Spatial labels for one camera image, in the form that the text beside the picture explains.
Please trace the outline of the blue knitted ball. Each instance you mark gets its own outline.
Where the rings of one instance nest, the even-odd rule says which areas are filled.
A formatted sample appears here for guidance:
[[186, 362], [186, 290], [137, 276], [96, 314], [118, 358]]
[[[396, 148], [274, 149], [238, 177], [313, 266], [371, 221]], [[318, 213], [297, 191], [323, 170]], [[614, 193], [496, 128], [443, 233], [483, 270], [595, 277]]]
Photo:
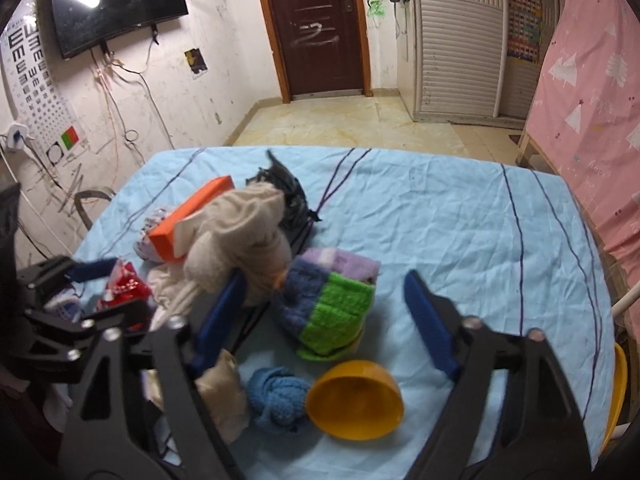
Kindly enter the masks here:
[[246, 385], [255, 425], [267, 434], [295, 436], [309, 425], [306, 399], [310, 382], [286, 367], [263, 367]]

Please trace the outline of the white wall power adapter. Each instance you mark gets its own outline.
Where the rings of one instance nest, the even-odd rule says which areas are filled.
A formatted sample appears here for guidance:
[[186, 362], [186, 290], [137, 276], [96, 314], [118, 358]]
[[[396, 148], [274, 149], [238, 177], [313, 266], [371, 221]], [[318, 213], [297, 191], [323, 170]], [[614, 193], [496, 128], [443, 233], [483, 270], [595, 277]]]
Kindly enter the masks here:
[[21, 152], [27, 148], [29, 128], [21, 122], [12, 122], [4, 135], [4, 147], [10, 152]]

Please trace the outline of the colourful wall chart poster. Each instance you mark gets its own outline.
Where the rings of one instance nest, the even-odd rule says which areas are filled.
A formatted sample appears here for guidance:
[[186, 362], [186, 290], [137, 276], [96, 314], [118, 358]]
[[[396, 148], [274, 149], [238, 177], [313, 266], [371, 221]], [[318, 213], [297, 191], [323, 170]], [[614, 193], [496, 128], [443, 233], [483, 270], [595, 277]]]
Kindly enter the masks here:
[[509, 58], [537, 64], [540, 58], [542, 0], [508, 0]]

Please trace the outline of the dark brown wooden door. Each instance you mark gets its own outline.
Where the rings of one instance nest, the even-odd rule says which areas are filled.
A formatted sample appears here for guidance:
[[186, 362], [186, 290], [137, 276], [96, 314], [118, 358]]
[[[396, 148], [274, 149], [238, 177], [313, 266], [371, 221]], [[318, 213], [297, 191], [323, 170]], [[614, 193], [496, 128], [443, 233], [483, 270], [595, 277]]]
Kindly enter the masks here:
[[355, 0], [271, 0], [293, 96], [361, 90]]

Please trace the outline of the cream knitted sweater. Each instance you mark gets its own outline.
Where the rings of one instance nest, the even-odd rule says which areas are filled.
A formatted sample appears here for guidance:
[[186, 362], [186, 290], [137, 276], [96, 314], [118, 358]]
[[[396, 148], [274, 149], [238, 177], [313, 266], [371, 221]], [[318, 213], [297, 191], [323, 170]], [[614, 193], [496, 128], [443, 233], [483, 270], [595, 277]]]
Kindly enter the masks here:
[[152, 329], [189, 313], [198, 297], [218, 296], [234, 269], [247, 280], [244, 304], [265, 302], [292, 261], [280, 228], [284, 208], [283, 193], [269, 183], [235, 188], [206, 205], [186, 256], [149, 270], [146, 282], [156, 303]]

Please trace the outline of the pink tree-print curtain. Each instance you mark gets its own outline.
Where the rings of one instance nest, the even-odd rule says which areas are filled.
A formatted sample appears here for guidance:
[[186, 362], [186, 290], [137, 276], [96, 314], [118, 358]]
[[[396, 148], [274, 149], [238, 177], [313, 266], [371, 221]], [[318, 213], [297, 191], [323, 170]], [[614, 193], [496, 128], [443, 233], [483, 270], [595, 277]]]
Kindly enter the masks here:
[[564, 0], [525, 131], [637, 284], [639, 20], [626, 0]]

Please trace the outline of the orange box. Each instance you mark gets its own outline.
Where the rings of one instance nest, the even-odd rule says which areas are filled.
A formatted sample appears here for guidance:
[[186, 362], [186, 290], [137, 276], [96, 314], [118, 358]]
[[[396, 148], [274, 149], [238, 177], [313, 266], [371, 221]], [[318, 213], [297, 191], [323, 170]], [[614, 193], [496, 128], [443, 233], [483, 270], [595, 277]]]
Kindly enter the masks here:
[[218, 177], [205, 183], [185, 202], [171, 211], [159, 210], [149, 217], [149, 229], [138, 248], [145, 247], [145, 258], [153, 262], [177, 262], [191, 248], [204, 219], [202, 209], [214, 198], [234, 189], [232, 177]]

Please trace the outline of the metal chair frame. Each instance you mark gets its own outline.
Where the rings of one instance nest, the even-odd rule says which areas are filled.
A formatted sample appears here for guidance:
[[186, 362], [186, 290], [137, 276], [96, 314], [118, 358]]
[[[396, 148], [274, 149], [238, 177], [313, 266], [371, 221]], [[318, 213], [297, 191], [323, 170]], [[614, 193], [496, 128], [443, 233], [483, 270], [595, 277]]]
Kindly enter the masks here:
[[91, 205], [99, 202], [111, 203], [116, 196], [116, 192], [108, 186], [94, 186], [93, 188], [86, 188], [85, 190], [78, 191], [74, 194], [73, 203], [80, 218], [82, 225], [87, 231], [90, 231], [93, 226], [93, 221], [89, 216], [86, 209], [86, 205]]

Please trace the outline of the light blue bed sheet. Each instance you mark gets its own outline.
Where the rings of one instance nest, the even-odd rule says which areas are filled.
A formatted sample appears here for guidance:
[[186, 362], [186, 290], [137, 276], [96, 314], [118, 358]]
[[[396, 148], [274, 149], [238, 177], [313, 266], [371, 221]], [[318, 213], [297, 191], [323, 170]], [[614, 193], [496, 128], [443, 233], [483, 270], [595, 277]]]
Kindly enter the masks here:
[[81, 260], [134, 260], [143, 220], [204, 183], [236, 186], [275, 157], [302, 185], [320, 220], [308, 243], [378, 260], [375, 303], [356, 355], [398, 382], [405, 415], [388, 436], [333, 439], [316, 428], [274, 436], [247, 428], [231, 452], [250, 479], [400, 479], [450, 393], [406, 307], [402, 284], [428, 288], [490, 328], [538, 327], [562, 364], [598, 454], [614, 374], [611, 299], [597, 245], [565, 182], [551, 174], [468, 158], [318, 146], [184, 148], [154, 155], [119, 190], [76, 250]]

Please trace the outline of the green purple knitted cloth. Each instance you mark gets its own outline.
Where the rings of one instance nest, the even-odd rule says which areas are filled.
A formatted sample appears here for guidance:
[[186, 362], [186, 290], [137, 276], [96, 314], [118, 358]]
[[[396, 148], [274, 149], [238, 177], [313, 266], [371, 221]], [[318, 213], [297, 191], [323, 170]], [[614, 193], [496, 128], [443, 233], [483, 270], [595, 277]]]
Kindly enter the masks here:
[[380, 270], [378, 260], [336, 247], [311, 247], [292, 260], [272, 305], [300, 358], [332, 362], [357, 349]]

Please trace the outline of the eye chart poster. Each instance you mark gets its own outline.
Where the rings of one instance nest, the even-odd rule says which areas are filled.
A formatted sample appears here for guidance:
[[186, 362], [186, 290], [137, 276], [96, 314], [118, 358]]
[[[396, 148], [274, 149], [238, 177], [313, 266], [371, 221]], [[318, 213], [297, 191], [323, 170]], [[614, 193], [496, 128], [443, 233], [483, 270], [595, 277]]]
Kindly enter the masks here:
[[68, 159], [82, 142], [76, 115], [58, 88], [36, 14], [10, 21], [1, 36], [2, 68], [18, 122], [50, 167]]

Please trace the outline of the yellow plastic bin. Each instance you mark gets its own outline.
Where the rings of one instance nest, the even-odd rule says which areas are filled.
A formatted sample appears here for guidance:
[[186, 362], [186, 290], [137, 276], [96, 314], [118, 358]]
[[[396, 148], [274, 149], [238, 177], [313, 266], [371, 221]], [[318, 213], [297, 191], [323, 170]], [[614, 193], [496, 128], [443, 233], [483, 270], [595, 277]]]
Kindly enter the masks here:
[[612, 439], [615, 428], [617, 427], [620, 412], [622, 411], [627, 384], [628, 384], [628, 366], [627, 359], [623, 348], [619, 344], [614, 344], [614, 376], [613, 376], [613, 392], [610, 411], [608, 412], [608, 423], [606, 424], [605, 435], [601, 445], [600, 453], [603, 453]]

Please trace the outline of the red snack packet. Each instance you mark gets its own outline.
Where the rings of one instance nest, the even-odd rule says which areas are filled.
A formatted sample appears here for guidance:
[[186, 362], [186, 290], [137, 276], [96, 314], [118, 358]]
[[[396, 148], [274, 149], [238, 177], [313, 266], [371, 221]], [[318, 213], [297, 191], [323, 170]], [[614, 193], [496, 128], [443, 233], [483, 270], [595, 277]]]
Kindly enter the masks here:
[[152, 316], [152, 290], [137, 274], [130, 261], [117, 259], [114, 268], [107, 279], [101, 298], [96, 303], [97, 311], [117, 308], [130, 301], [141, 301], [144, 304], [142, 320], [132, 324], [128, 330], [141, 332], [147, 330]]

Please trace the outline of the beige cloth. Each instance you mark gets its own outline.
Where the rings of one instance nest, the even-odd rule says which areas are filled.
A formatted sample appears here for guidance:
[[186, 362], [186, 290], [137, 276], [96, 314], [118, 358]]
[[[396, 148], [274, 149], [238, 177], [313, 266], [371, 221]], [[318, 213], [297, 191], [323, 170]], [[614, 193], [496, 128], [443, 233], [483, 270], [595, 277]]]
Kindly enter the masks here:
[[250, 408], [234, 356], [222, 350], [195, 385], [224, 443], [238, 440], [250, 426]]

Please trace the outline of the white metal chair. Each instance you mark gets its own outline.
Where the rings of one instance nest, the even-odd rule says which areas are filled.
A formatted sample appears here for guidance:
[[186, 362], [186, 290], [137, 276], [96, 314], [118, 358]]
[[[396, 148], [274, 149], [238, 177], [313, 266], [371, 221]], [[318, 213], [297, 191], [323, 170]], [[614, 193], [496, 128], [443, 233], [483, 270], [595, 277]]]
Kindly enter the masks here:
[[640, 298], [640, 282], [634, 284], [612, 307], [612, 317], [618, 318], [629, 310]]

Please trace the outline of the white louvered wardrobe door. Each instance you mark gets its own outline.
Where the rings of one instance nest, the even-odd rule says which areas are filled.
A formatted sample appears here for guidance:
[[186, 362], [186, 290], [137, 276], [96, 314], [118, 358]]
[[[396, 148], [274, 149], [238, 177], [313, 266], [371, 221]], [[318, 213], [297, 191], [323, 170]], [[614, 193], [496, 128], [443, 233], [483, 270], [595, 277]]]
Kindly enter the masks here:
[[498, 116], [506, 70], [506, 0], [414, 0], [416, 111]]

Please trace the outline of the yellow plastic bowl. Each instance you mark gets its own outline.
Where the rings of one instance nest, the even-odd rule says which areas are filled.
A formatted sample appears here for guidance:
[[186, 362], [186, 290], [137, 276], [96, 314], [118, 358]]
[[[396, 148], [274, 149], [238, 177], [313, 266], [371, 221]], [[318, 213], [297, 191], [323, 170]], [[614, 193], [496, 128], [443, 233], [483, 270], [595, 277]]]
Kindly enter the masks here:
[[305, 408], [325, 434], [358, 442], [391, 434], [405, 415], [395, 378], [381, 365], [365, 360], [330, 368], [309, 389]]

